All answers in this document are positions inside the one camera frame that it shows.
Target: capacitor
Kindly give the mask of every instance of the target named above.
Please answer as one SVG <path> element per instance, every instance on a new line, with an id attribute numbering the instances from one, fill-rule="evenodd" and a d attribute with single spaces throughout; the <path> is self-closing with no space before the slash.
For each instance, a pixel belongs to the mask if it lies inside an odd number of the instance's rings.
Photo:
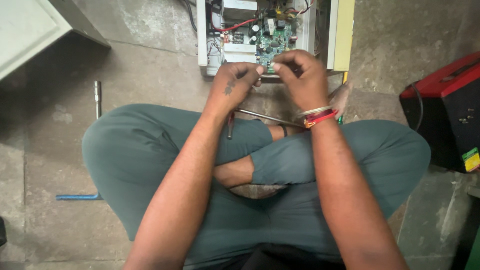
<path id="1" fill-rule="evenodd" d="M 248 30 L 248 35 L 249 36 L 255 36 L 257 35 L 258 30 L 260 30 L 260 27 L 258 25 L 252 25 L 250 29 Z"/>
<path id="2" fill-rule="evenodd" d="M 253 45 L 253 44 L 255 44 L 256 41 L 257 41 L 257 37 L 256 37 L 256 36 L 252 36 L 252 37 L 250 38 L 250 40 L 248 41 L 248 43 L 250 43 L 250 44 Z"/>

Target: aluminum heat sink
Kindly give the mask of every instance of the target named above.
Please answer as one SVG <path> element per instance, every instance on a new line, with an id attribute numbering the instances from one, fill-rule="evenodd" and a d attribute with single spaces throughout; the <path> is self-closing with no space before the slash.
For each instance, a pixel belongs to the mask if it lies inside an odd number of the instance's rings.
<path id="1" fill-rule="evenodd" d="M 256 11 L 255 0 L 222 0 L 222 16 L 225 19 L 253 19 Z"/>

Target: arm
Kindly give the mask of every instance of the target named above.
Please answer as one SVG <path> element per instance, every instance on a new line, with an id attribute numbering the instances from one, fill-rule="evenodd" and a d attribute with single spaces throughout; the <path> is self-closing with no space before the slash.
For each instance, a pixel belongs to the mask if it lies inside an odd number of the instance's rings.
<path id="1" fill-rule="evenodd" d="M 291 51 L 274 61 L 303 111 L 328 105 L 325 68 L 311 54 Z M 284 64 L 292 62 L 300 69 L 299 77 Z M 347 269 L 408 269 L 336 121 L 326 119 L 311 131 L 322 211 Z"/>
<path id="2" fill-rule="evenodd" d="M 124 270 L 182 268 L 205 214 L 223 123 L 259 86 L 264 69 L 258 67 L 234 63 L 218 70 L 200 119 L 148 205 Z"/>

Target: blue tool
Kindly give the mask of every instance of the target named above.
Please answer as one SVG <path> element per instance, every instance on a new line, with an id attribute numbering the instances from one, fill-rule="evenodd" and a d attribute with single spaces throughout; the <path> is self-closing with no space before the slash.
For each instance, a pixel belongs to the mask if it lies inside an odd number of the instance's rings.
<path id="1" fill-rule="evenodd" d="M 94 82 L 95 87 L 95 102 L 96 102 L 96 118 L 100 118 L 102 116 L 102 84 L 100 81 Z M 97 191 L 96 194 L 89 194 L 89 195 L 56 195 L 55 199 L 57 201 L 95 201 L 95 200 L 103 200 L 100 193 Z"/>

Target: green circuit board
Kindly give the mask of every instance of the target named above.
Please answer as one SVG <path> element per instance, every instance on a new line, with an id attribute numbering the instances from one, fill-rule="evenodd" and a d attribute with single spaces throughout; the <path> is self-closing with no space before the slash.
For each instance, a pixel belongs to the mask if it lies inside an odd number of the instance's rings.
<path id="1" fill-rule="evenodd" d="M 292 24 L 296 23 L 295 21 L 286 21 L 285 28 L 282 30 L 275 29 L 273 35 L 264 35 L 264 29 L 260 27 L 260 30 L 257 33 L 257 54 L 260 56 L 260 59 L 257 57 L 257 63 L 264 65 L 268 68 L 267 73 L 275 73 L 272 67 L 269 66 L 269 62 L 277 55 L 283 51 L 295 49 L 295 43 L 289 43 L 288 40 L 291 36 L 296 36 L 295 30 L 296 27 L 292 27 Z"/>

